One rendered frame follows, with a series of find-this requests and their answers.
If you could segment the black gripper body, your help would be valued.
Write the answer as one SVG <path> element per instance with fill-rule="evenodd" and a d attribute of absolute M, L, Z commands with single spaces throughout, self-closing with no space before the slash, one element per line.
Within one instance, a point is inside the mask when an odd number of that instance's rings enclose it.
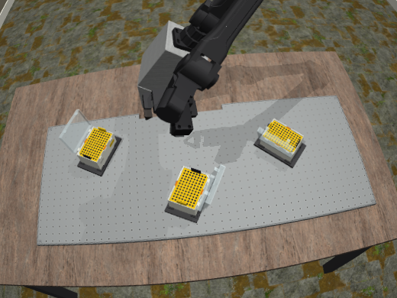
<path fill-rule="evenodd" d="M 153 113 L 156 114 L 157 106 L 160 103 L 160 100 L 164 94 L 164 92 L 168 89 L 153 89 L 152 92 L 145 92 L 143 94 L 143 101 L 144 101 L 144 109 L 152 109 L 151 100 L 153 98 Z M 193 104 L 190 108 L 191 116 L 196 117 L 198 115 L 195 100 L 193 100 Z"/>

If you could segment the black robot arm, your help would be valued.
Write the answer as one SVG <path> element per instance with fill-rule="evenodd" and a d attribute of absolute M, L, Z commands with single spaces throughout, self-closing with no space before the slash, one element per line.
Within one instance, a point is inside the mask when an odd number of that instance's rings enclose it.
<path fill-rule="evenodd" d="M 155 111 L 158 118 L 170 123 L 171 135 L 184 137 L 191 134 L 190 107 L 195 91 L 210 89 L 218 81 L 218 71 L 234 39 L 262 2 L 206 0 L 190 18 L 189 26 L 173 28 L 173 46 L 190 53 L 178 62 Z"/>

